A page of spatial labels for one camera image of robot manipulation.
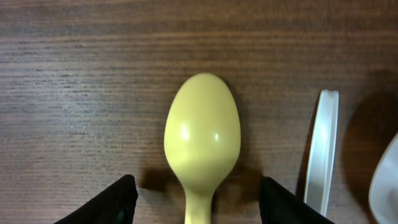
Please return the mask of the white plastic spoon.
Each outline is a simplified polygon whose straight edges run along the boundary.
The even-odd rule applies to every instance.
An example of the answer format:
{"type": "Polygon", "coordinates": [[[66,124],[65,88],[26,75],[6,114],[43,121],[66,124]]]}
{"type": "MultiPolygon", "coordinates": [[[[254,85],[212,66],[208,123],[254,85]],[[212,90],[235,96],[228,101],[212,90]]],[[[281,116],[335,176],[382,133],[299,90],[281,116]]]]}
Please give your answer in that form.
{"type": "Polygon", "coordinates": [[[322,90],[313,125],[303,201],[325,216],[328,209],[338,129],[339,93],[322,90]]]}
{"type": "Polygon", "coordinates": [[[374,171],[368,201],[378,223],[397,224],[397,134],[374,171]]]}

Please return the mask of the yellow plastic spoon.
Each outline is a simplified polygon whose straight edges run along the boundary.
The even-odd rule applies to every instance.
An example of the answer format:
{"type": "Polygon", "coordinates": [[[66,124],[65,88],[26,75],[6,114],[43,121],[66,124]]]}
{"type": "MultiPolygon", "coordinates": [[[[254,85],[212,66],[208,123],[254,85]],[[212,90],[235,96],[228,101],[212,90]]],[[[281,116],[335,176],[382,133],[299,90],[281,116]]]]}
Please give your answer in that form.
{"type": "Polygon", "coordinates": [[[210,223],[216,189],[237,163],[241,127],[235,100],[216,75],[199,73],[178,90],[164,132],[164,152],[186,198],[185,223],[210,223]]]}

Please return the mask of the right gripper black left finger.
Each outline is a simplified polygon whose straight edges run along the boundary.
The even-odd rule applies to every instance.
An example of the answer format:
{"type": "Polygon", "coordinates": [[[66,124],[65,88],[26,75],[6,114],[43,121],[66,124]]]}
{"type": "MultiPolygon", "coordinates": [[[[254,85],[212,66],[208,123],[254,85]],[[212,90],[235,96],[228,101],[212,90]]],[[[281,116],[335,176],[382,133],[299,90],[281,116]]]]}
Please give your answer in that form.
{"type": "Polygon", "coordinates": [[[137,198],[134,176],[124,175],[56,224],[132,224],[137,198]]]}

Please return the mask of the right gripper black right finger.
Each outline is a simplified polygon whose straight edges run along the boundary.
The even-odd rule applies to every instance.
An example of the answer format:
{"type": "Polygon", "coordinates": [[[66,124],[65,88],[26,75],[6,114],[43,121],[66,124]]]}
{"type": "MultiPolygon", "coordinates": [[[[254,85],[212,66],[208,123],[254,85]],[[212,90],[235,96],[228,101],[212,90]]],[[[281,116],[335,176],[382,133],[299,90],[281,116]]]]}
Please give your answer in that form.
{"type": "Polygon", "coordinates": [[[271,177],[262,177],[259,187],[262,224],[333,224],[271,177]]]}

